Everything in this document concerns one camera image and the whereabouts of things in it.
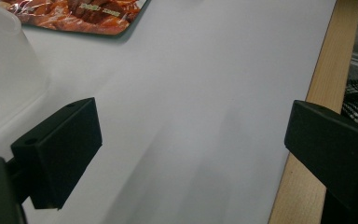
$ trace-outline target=food package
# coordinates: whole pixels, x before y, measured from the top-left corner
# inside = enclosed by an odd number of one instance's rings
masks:
[[[52,30],[118,35],[147,0],[0,0],[23,24]]]

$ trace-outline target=plastic food packaging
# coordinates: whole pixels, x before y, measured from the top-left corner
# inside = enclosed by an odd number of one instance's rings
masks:
[[[52,30],[118,35],[146,0],[0,0],[24,24]]]
[[[46,91],[47,80],[19,19],[0,8],[0,128]]]

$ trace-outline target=translucent container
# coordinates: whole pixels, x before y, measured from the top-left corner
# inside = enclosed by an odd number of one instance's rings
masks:
[[[0,128],[45,92],[47,78],[19,19],[0,8]]]

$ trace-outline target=white tabletop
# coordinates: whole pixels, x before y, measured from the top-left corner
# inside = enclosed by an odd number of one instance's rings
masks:
[[[48,91],[7,125],[0,155],[95,97],[103,146],[60,211],[29,223],[267,223],[334,0],[151,0],[120,37],[24,27]]]

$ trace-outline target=black bracket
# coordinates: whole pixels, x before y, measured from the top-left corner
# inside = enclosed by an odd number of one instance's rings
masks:
[[[21,204],[61,209],[102,145],[94,98],[66,105],[11,145],[0,158],[0,224],[26,223]]]
[[[284,143],[326,186],[329,204],[345,212],[333,223],[358,223],[358,124],[326,107],[295,101]],[[323,223],[334,213],[329,207]]]

